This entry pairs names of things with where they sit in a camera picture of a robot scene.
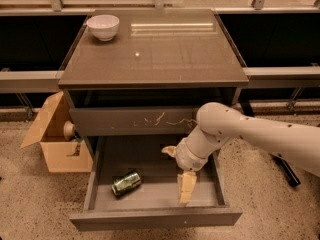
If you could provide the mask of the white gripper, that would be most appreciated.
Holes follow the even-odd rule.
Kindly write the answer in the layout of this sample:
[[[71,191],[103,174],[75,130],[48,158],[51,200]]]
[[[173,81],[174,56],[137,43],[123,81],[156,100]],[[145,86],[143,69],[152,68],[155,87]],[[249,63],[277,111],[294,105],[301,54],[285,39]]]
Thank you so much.
[[[191,200],[197,181],[195,172],[201,170],[208,162],[208,159],[199,158],[194,155],[188,148],[185,138],[183,138],[176,147],[166,146],[161,152],[175,158],[178,167],[184,171],[177,176],[177,183],[179,203],[181,205],[187,205]]]

